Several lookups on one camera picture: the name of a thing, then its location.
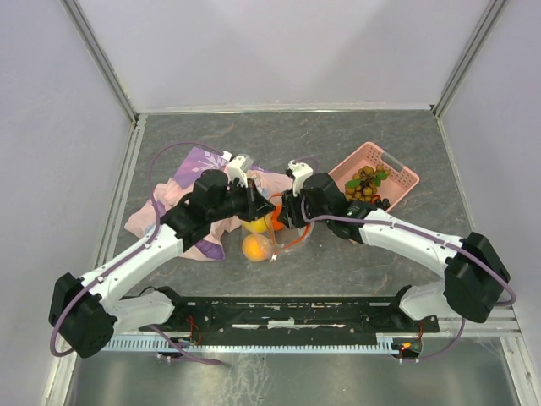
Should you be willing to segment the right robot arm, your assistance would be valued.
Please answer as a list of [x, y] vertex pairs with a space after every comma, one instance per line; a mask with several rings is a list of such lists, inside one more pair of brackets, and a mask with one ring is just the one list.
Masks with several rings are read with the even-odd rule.
[[288, 169], [292, 187], [282, 194], [279, 221], [289, 228], [324, 223], [335, 236], [389, 250], [431, 270], [439, 281], [406, 286], [387, 313], [395, 329], [406, 331], [432, 315], [459, 315], [484, 323], [495, 307], [516, 299], [509, 272], [489, 239], [437, 233], [404, 222], [365, 201], [348, 200], [328, 173]]

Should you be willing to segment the fake yellow lemon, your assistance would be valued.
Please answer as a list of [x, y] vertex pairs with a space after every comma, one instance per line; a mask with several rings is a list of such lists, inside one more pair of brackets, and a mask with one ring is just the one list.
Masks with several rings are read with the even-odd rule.
[[267, 233], [273, 231], [273, 225], [271, 220], [271, 215], [266, 215], [265, 217], [253, 220], [251, 222], [243, 222], [244, 228], [250, 233]]

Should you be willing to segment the clear zip top bag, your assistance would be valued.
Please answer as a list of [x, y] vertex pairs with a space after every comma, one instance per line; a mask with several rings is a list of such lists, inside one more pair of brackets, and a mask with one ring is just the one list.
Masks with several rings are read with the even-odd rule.
[[[279, 193], [273, 194], [270, 197], [270, 202], [275, 206], [278, 204], [281, 205], [281, 195]], [[306, 244], [306, 241], [312, 232], [313, 227], [311, 225], [307, 225], [304, 228], [289, 229], [284, 227], [281, 231], [275, 232], [273, 230], [267, 233], [262, 233], [261, 235], [267, 237], [272, 244], [272, 254], [266, 261], [276, 261], [279, 255], [284, 255], [288, 252], [292, 252], [293, 250], [302, 248]], [[249, 234], [251, 233], [248, 232], [243, 226], [243, 239]]]

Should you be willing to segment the fake peach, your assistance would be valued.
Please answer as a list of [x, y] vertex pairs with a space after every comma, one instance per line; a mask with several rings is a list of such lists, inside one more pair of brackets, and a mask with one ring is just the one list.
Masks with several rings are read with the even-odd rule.
[[272, 244], [264, 235], [251, 233], [244, 238], [242, 251], [249, 261], [265, 261], [271, 257]]

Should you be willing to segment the fake dark grape bunch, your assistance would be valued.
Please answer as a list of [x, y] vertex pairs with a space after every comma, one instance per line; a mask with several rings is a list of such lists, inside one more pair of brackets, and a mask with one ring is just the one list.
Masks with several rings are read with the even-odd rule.
[[384, 199], [375, 199], [373, 201], [375, 206], [379, 209], [382, 209], [384, 211], [388, 210], [391, 207], [391, 203], [387, 198]]

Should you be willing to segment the fake brown longan bunch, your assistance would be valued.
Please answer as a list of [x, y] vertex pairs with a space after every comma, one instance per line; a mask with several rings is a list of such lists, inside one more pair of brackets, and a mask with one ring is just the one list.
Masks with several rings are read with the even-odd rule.
[[391, 171], [386, 169], [382, 164], [376, 167], [364, 166], [361, 167], [352, 179], [345, 183], [344, 195], [347, 200], [359, 200], [367, 203], [371, 202], [374, 195], [380, 195], [379, 188], [381, 184], [389, 178]]

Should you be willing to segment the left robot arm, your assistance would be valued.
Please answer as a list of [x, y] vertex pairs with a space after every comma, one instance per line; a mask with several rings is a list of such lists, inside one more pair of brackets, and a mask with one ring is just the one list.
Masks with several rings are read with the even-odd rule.
[[129, 298], [127, 292], [157, 267], [181, 255], [210, 233], [214, 222], [231, 217], [251, 222], [275, 207], [251, 178], [229, 180], [220, 170], [208, 170], [140, 241], [103, 266], [81, 277], [71, 273], [55, 283], [49, 322], [50, 350], [59, 356], [62, 337], [82, 358], [101, 351], [111, 338], [148, 325], [177, 330], [187, 320], [186, 308], [162, 291]]

